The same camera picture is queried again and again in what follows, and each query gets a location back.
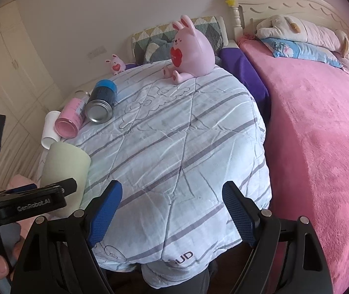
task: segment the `electrical outlet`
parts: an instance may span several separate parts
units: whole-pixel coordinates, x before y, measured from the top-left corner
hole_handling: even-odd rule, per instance
[[[97,47],[95,50],[92,50],[90,53],[87,54],[87,57],[92,60],[93,58],[96,58],[97,56],[101,54],[105,54],[107,52],[105,46]]]

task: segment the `blue cap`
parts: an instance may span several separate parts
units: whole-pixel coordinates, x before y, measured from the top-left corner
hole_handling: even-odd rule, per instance
[[[105,86],[113,90],[117,94],[117,86],[110,79],[101,79],[97,84],[95,84],[95,88]]]

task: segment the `pink fleece blanket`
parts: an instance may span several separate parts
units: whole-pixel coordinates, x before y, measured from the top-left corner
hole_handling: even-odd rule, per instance
[[[272,211],[309,217],[334,293],[349,286],[349,74],[321,62],[274,58],[259,41],[241,45],[271,96],[265,151]]]

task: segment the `screw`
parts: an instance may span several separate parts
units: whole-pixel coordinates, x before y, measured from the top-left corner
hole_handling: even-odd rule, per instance
[[[44,222],[44,221],[45,221],[45,217],[40,216],[40,217],[38,217],[38,218],[36,219],[36,224],[41,224],[41,223]]]
[[[299,219],[302,223],[304,223],[304,224],[308,224],[309,223],[309,219],[307,218],[307,217],[301,217],[300,219]]]
[[[272,216],[272,212],[271,212],[269,209],[263,209],[263,210],[261,211],[261,214],[262,214],[262,216],[264,216],[264,217],[271,217],[271,216]]]
[[[75,218],[81,218],[81,217],[84,216],[84,214],[85,214],[85,212],[84,212],[83,210],[79,209],[79,210],[76,210],[76,211],[74,212],[74,217],[75,217]]]

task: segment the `white comforter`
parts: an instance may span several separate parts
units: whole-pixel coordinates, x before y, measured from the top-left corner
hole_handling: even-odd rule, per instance
[[[99,265],[130,271],[139,263],[155,288],[188,280],[241,242],[222,202],[226,181],[259,208],[271,199],[265,126],[248,90],[218,66],[175,85],[162,78],[165,64],[114,77],[112,120],[87,124],[67,140],[91,157],[81,208],[111,180],[123,185],[123,200],[93,249]]]

